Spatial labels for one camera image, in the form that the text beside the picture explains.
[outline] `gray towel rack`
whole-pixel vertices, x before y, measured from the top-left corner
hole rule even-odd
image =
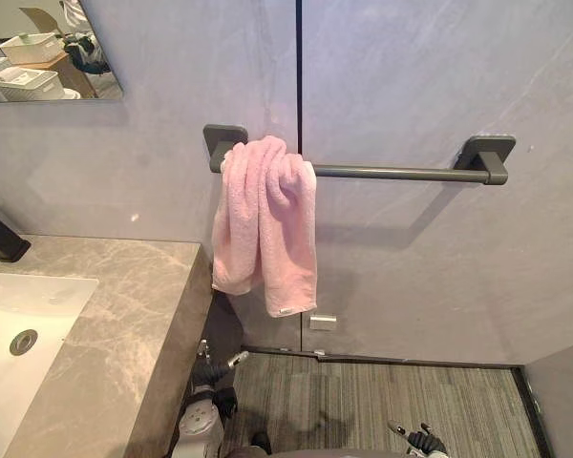
[[[221,172],[224,155],[236,143],[246,143],[243,127],[208,124],[203,136],[210,153],[210,170]],[[360,165],[313,164],[317,177],[414,179],[425,181],[460,181],[501,185],[507,181],[503,162],[516,145],[509,135],[476,135],[462,147],[452,169],[417,169],[404,167],[367,167]]]

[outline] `striped carpet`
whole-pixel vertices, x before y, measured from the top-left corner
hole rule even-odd
[[[274,451],[405,451],[389,419],[433,426],[452,458],[539,458],[511,372],[503,369],[319,363],[251,354],[238,366],[239,411],[222,455],[266,429]]]

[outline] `white sink basin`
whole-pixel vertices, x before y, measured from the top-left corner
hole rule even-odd
[[[0,458],[97,280],[0,274]],[[22,331],[13,345],[11,343]]]

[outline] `marble countertop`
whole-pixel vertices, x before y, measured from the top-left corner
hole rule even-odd
[[[197,243],[26,236],[0,272],[99,279],[5,457],[162,456],[211,302]]]

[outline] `towel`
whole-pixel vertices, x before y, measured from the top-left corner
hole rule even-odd
[[[241,295],[265,283],[272,317],[316,307],[316,175],[282,139],[238,143],[221,165],[213,287]]]

